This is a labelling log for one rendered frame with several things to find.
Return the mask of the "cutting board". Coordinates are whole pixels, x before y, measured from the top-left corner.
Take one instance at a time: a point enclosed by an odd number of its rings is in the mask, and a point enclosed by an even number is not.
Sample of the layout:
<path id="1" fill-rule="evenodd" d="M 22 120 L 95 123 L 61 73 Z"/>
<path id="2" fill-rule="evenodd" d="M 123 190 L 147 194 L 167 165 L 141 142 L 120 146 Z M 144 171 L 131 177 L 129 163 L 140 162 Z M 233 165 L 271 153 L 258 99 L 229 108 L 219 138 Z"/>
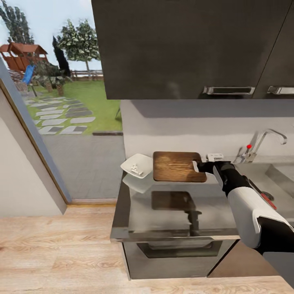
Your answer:
<path id="1" fill-rule="evenodd" d="M 160 182 L 204 183 L 205 172 L 196 172 L 193 161 L 202 163 L 198 152 L 155 151 L 153 153 L 153 179 Z"/>

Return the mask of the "parer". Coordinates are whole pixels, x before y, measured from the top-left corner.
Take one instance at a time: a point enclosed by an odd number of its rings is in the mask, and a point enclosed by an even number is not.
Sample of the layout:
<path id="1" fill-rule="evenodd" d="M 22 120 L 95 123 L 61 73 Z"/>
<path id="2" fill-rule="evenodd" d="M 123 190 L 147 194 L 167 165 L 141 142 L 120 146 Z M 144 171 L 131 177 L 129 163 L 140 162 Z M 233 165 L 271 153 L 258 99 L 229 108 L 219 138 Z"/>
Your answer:
<path id="1" fill-rule="evenodd" d="M 263 198 L 274 208 L 277 209 L 277 207 L 266 197 L 265 194 L 263 194 L 258 187 L 251 181 L 249 180 L 249 182 L 253 185 L 253 187 L 263 196 Z"/>

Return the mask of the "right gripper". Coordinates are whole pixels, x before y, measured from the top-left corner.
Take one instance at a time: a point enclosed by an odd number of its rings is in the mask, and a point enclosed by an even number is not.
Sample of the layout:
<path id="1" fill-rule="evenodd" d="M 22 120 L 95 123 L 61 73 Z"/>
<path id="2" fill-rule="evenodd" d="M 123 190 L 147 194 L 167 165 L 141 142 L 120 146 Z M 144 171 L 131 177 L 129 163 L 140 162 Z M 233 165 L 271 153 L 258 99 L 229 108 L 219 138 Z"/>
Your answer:
<path id="1" fill-rule="evenodd" d="M 203 162 L 203 163 L 198 163 L 197 168 L 199 172 L 208 172 L 211 173 L 209 171 L 209 166 L 212 164 L 213 162 Z"/>

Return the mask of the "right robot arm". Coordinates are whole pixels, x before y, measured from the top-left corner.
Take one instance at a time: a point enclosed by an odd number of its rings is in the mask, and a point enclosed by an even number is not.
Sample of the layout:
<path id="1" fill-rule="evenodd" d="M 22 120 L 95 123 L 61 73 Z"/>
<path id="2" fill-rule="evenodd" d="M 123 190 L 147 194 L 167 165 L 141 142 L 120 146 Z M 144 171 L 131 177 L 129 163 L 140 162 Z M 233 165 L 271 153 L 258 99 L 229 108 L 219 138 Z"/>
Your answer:
<path id="1" fill-rule="evenodd" d="M 242 242 L 258 251 L 294 289 L 294 229 L 274 211 L 221 153 L 207 154 L 199 172 L 214 174 L 232 209 Z"/>

